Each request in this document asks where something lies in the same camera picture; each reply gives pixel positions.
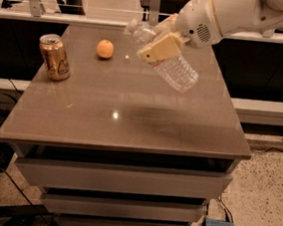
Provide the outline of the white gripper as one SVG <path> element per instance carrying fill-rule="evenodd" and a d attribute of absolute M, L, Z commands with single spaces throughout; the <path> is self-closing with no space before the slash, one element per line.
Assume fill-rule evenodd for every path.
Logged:
<path fill-rule="evenodd" d="M 218 44 L 222 37 L 213 0 L 190 0 L 178 14 L 174 13 L 155 26 L 157 35 L 138 50 L 138 57 L 148 64 L 157 64 L 181 54 L 184 42 L 204 48 Z"/>

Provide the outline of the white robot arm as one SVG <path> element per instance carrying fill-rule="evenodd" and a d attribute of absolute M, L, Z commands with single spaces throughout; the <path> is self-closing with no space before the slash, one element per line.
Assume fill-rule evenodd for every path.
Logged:
<path fill-rule="evenodd" d="M 190 0 L 156 26 L 157 35 L 138 49 L 153 67 L 162 62 L 184 63 L 184 44 L 204 48 L 241 32 L 283 27 L 283 0 Z"/>

